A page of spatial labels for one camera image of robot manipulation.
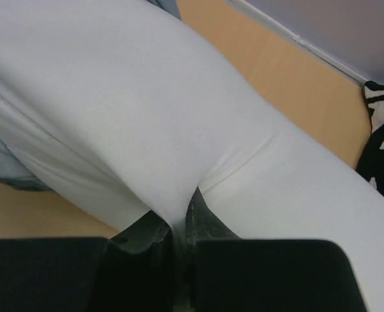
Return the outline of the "blue striped pillowcase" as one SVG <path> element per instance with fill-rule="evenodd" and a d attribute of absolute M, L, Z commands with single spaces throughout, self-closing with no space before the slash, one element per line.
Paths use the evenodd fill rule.
<path fill-rule="evenodd" d="M 103 175 L 130 189 L 187 189 L 175 116 L 177 1 L 0 1 L 0 182 L 52 187 Z"/>

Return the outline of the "white pillow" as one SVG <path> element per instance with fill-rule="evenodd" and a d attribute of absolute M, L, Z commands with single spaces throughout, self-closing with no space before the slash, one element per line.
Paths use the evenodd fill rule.
<path fill-rule="evenodd" d="M 324 239 L 384 311 L 384 198 L 265 101 L 174 5 L 0 1 L 0 179 L 185 251 L 196 189 L 245 239 Z"/>

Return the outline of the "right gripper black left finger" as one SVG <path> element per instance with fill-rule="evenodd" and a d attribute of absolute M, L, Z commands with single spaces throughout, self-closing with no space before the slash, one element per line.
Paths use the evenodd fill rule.
<path fill-rule="evenodd" d="M 172 309 L 172 233 L 155 213 L 110 239 L 0 239 L 0 311 Z"/>

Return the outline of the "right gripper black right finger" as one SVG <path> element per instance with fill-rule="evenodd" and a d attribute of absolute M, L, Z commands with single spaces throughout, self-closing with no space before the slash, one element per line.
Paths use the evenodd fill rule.
<path fill-rule="evenodd" d="M 186 214 L 195 311 L 365 311 L 350 262 L 328 240 L 242 239 L 195 191 Z"/>

